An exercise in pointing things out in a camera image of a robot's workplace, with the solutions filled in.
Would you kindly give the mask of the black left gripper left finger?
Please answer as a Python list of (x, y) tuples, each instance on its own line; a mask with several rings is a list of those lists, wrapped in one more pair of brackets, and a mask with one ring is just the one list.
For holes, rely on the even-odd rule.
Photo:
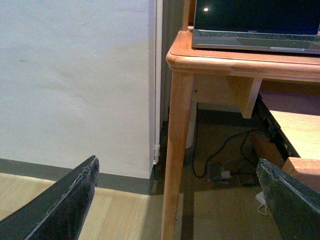
[(2, 240), (77, 240), (91, 207), (100, 171), (92, 155), (0, 222)]

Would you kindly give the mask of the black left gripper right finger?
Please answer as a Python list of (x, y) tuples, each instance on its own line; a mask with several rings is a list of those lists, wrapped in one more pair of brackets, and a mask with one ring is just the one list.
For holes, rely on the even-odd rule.
[(284, 240), (320, 238), (320, 193), (266, 159), (256, 173), (266, 205)]

